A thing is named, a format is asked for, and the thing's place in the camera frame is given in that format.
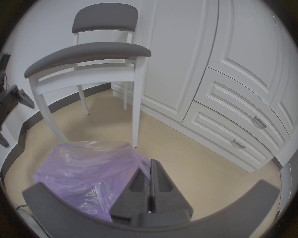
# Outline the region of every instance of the white drawer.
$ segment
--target white drawer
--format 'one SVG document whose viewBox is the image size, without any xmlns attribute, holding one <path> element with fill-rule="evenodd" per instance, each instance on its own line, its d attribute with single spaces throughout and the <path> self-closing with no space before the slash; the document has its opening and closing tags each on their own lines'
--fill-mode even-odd
<svg viewBox="0 0 298 238">
<path fill-rule="evenodd" d="M 182 124 L 228 151 L 231 156 L 225 158 L 249 172 L 252 170 L 246 164 L 259 169 L 274 157 L 242 127 L 195 101 L 192 102 Z"/>
<path fill-rule="evenodd" d="M 275 156 L 289 140 L 285 127 L 262 99 L 218 71 L 206 69 L 194 100 L 243 127 Z"/>
</svg>

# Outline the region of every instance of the crumpled plastic bag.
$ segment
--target crumpled plastic bag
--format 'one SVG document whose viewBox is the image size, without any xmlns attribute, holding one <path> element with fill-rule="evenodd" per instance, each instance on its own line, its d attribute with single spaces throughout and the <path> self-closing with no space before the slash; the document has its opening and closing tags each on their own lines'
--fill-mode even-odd
<svg viewBox="0 0 298 238">
<path fill-rule="evenodd" d="M 55 146 L 33 180 L 71 206 L 112 221 L 109 210 L 138 167 L 150 179 L 150 160 L 129 143 L 73 142 Z"/>
</svg>

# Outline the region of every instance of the metal handle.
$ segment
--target metal handle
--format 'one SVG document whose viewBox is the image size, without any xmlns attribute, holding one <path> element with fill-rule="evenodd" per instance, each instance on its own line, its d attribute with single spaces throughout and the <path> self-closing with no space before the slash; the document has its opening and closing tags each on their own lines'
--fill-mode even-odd
<svg viewBox="0 0 298 238">
<path fill-rule="evenodd" d="M 264 122 L 262 122 L 257 116 L 255 116 L 254 119 L 256 121 L 258 121 L 258 123 L 260 123 L 263 126 L 263 128 L 266 128 L 267 127 L 267 125 Z"/>
<path fill-rule="evenodd" d="M 236 140 L 233 140 L 233 142 L 238 145 L 239 147 L 241 147 L 242 149 L 245 149 L 245 145 L 241 145 L 239 144 Z"/>
</svg>

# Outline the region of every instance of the beige floor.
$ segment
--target beige floor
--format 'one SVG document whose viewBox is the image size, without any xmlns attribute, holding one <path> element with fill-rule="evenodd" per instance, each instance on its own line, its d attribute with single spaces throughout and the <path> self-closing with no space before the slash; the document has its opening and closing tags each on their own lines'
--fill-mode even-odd
<svg viewBox="0 0 298 238">
<path fill-rule="evenodd" d="M 112 96 L 112 90 L 86 99 L 90 114 L 81 102 L 54 113 L 55 120 L 71 141 L 128 141 L 131 143 L 131 107 Z M 136 151 L 159 160 L 182 194 L 194 208 L 193 219 L 208 216 L 235 201 L 258 180 L 280 188 L 280 173 L 270 161 L 253 173 L 141 112 L 139 143 Z M 33 185 L 32 175 L 58 144 L 44 120 L 27 132 L 25 151 L 13 163 L 4 182 L 10 199 L 24 204 L 21 192 Z M 259 237 L 273 222 L 280 198 L 251 237 Z"/>
</svg>

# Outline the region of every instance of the purple plastic bag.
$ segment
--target purple plastic bag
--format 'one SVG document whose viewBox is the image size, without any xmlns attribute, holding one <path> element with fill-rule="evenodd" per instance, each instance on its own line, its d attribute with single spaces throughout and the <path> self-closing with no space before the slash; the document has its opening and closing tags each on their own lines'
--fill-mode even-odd
<svg viewBox="0 0 298 238">
<path fill-rule="evenodd" d="M 73 207 L 112 221 L 109 210 L 138 167 L 150 179 L 150 160 L 129 143 L 74 142 L 55 146 L 33 180 Z"/>
</svg>

